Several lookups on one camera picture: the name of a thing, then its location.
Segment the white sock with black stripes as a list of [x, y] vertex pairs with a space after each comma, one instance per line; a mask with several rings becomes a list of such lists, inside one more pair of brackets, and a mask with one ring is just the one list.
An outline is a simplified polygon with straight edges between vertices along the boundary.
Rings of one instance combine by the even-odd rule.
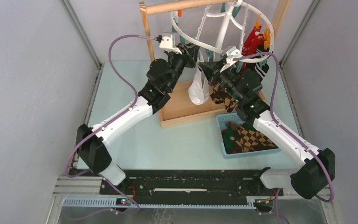
[[208, 84], [208, 80], [207, 78], [204, 78], [203, 80], [203, 83], [202, 83], [202, 99], [204, 100], [204, 102], [206, 102], [208, 99], [209, 99], [209, 89], [210, 89], [210, 86]]

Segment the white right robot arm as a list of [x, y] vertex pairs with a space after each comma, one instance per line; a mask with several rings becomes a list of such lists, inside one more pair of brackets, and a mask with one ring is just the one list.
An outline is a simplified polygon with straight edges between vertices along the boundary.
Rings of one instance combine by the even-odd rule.
[[272, 105], [259, 96], [260, 76], [251, 70], [237, 74], [235, 68], [225, 69], [222, 61], [199, 63], [199, 67], [211, 85], [219, 85], [237, 102], [235, 110], [240, 119], [268, 137], [295, 165], [293, 169], [265, 168], [253, 181], [253, 191], [264, 195], [272, 188], [293, 189], [301, 197], [312, 199], [328, 186], [330, 198], [327, 201], [331, 202], [334, 198], [334, 152], [310, 144], [276, 116]]

